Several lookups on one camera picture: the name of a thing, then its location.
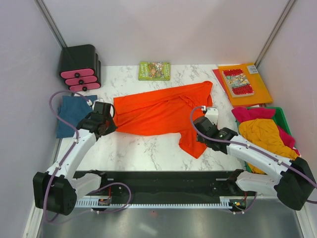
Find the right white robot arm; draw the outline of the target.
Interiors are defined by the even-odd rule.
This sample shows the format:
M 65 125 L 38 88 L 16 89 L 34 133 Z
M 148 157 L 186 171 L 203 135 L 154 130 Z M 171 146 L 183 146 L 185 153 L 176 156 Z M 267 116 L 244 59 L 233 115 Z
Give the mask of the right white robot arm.
M 230 194 L 238 195 L 242 191 L 272 194 L 288 208 L 299 211 L 317 187 L 305 159 L 297 157 L 291 160 L 269 152 L 233 130 L 226 127 L 218 129 L 207 117 L 192 120 L 191 124 L 197 132 L 198 142 L 214 151 L 239 158 L 264 172 L 262 175 L 239 172 L 227 182 Z

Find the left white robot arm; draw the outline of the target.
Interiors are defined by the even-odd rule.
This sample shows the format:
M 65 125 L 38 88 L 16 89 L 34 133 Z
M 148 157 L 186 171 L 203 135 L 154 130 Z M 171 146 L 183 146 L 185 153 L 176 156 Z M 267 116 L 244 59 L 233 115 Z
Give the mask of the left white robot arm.
M 114 105 L 96 101 L 92 112 L 77 124 L 73 141 L 44 173 L 33 177 L 35 206 L 44 211 L 69 215 L 78 200 L 94 191 L 107 193 L 109 184 L 99 172 L 89 172 L 74 179 L 75 172 L 90 148 L 102 136 L 116 131 Z

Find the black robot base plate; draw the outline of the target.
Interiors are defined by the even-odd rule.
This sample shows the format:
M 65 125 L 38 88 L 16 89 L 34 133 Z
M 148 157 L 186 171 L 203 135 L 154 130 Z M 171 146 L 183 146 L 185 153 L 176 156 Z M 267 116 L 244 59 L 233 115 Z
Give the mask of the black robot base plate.
M 112 204 L 172 205 L 218 203 L 221 197 L 252 197 L 233 182 L 234 171 L 102 171 L 99 195 Z

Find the orange t shirt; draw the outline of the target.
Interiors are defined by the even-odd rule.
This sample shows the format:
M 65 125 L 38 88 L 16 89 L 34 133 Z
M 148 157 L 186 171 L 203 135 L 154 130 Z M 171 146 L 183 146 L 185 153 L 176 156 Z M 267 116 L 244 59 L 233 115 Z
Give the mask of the orange t shirt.
M 198 106 L 212 106 L 213 83 L 204 81 L 185 86 L 114 98 L 117 131 L 141 136 L 179 133 L 179 147 L 199 158 L 206 145 L 196 141 L 190 119 L 203 115 Z

